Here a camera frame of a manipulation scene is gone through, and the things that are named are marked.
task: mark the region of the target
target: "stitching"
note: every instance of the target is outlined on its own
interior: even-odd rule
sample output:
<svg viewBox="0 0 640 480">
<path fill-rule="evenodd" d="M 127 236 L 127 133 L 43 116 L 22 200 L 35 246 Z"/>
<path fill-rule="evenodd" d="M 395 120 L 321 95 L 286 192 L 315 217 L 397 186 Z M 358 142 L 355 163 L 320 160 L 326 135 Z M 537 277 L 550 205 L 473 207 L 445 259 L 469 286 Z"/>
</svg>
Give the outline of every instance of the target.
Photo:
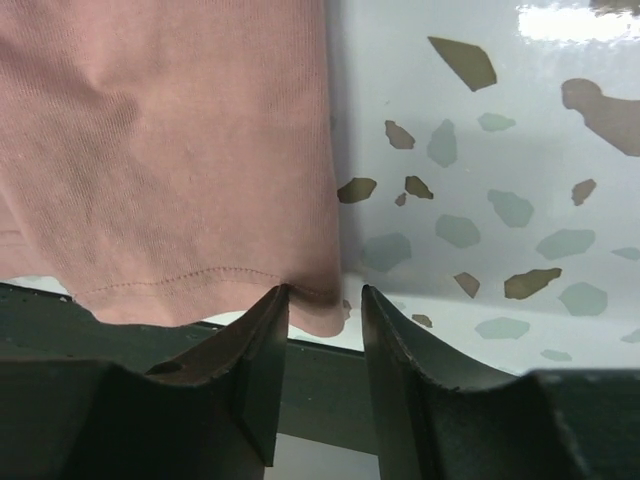
<svg viewBox="0 0 640 480">
<path fill-rule="evenodd" d="M 205 273 L 210 273 L 210 272 L 244 272 L 244 273 L 251 273 L 253 275 L 260 275 L 263 277 L 267 277 L 270 278 L 272 280 L 277 280 L 278 283 L 288 283 L 288 282 L 284 282 L 282 278 L 276 276 L 276 275 L 271 275 L 268 273 L 263 273 L 260 272 L 258 270 L 251 270 L 249 268 L 232 268 L 232 267 L 212 267 L 212 268 L 205 268 L 204 270 L 198 270 L 196 272 L 191 272 L 191 273 L 185 273 L 183 275 L 178 275 L 177 277 L 173 277 L 173 278 L 166 278 L 164 280 L 160 280 L 159 282 L 127 282 L 127 283 L 118 283 L 115 285 L 108 285 L 106 287 L 101 287 L 101 288 L 97 288 L 95 290 L 89 290 L 86 292 L 80 292 L 80 293 L 76 293 L 75 295 L 81 296 L 81 295 L 91 295 L 94 293 L 99 293 L 99 292 L 104 292 L 106 290 L 113 290 L 113 289 L 117 289 L 117 288 L 127 288 L 127 287 L 139 287 L 139 286 L 144 286 L 144 287 L 152 287 L 152 286 L 159 286 L 159 285 L 167 285 L 170 283 L 174 283 L 174 282 L 178 282 L 180 280 L 185 280 L 188 278 L 193 278 L 193 277 L 198 277 L 200 275 L 204 275 Z M 251 282 L 242 282 L 242 281 L 234 281 L 234 280 L 218 280 L 219 281 L 223 281 L 223 282 L 234 282 L 234 283 L 251 283 Z M 314 290 L 310 290 L 306 287 L 303 287 L 301 285 L 296 285 L 293 283 L 288 283 L 288 285 L 292 286 L 293 288 L 300 290 L 301 292 L 307 294 L 307 295 L 312 295 L 315 297 L 327 297 L 330 295 L 334 295 L 334 292 L 331 292 L 329 290 L 326 291 L 319 291 L 316 292 Z"/>
</svg>

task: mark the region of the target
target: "pink garment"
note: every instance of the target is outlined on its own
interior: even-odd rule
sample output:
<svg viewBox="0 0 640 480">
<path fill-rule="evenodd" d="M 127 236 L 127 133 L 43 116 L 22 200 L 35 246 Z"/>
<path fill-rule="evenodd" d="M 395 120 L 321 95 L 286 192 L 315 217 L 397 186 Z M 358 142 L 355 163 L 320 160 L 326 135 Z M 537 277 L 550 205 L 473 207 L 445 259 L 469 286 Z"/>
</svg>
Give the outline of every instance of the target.
<svg viewBox="0 0 640 480">
<path fill-rule="evenodd" d="M 343 327 L 321 0 L 0 4 L 0 278 L 177 326 Z"/>
</svg>

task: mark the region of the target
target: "glossy white surface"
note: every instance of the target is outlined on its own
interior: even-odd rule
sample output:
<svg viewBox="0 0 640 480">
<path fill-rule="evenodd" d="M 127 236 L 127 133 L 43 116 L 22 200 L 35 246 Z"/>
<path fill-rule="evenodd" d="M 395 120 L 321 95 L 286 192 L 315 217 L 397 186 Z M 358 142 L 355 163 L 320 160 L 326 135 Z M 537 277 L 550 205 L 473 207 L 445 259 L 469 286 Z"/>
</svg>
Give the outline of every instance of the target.
<svg viewBox="0 0 640 480">
<path fill-rule="evenodd" d="M 593 3 L 598 1 L 613 4 Z M 640 156 L 623 153 L 640 149 L 640 102 L 620 101 L 640 100 L 640 17 L 631 10 L 596 15 L 588 0 L 327 4 L 338 184 L 354 177 L 377 182 L 369 198 L 341 206 L 351 305 L 359 305 L 363 283 L 374 284 L 404 304 L 407 316 L 427 315 L 435 335 L 509 372 L 640 365 L 640 262 L 633 260 L 633 249 L 640 249 Z M 479 46 L 497 83 L 471 91 L 427 37 Z M 563 87 L 572 79 L 587 82 Z M 597 108 L 586 102 L 576 109 L 571 95 L 582 95 L 578 87 L 592 83 L 602 90 Z M 572 85 L 575 91 L 569 91 Z M 483 127 L 482 118 L 493 123 Z M 386 121 L 409 132 L 414 148 L 393 148 Z M 439 148 L 449 154 L 455 148 L 456 154 L 455 162 L 442 166 L 430 158 L 429 145 L 442 140 L 434 132 L 446 121 L 455 147 L 449 135 L 449 144 Z M 605 141 L 607 135 L 622 135 L 622 143 Z M 409 195 L 404 206 L 396 205 L 407 176 L 419 176 L 434 198 Z M 572 190 L 588 180 L 595 189 L 576 205 Z M 511 220 L 498 215 L 500 202 Z M 530 218 L 520 208 L 527 204 Z M 468 231 L 466 239 L 444 240 L 436 228 L 443 215 L 470 220 L 478 241 L 469 240 Z M 582 233 L 570 244 L 542 247 L 543 239 L 563 230 Z M 388 271 L 370 268 L 363 249 L 388 235 L 395 236 L 382 249 L 378 243 L 378 258 L 397 253 L 398 235 L 410 245 L 410 258 Z M 528 298 L 505 298 L 505 280 L 534 269 L 561 269 L 561 275 Z M 462 272 L 480 282 L 473 299 L 453 278 Z M 33 280 L 20 283 L 44 288 Z M 596 290 L 584 290 L 585 283 Z M 568 288 L 575 293 L 576 285 L 581 302 L 568 308 L 561 298 L 571 296 Z M 580 312 L 582 304 L 587 310 Z M 236 316 L 211 320 L 226 323 Z M 360 350 L 359 310 L 351 316 L 336 338 L 297 329 L 291 337 Z M 509 320 L 502 331 L 494 325 L 489 336 L 519 338 L 485 339 L 476 330 L 503 317 L 519 323 Z M 528 327 L 517 333 L 522 322 Z"/>
</svg>

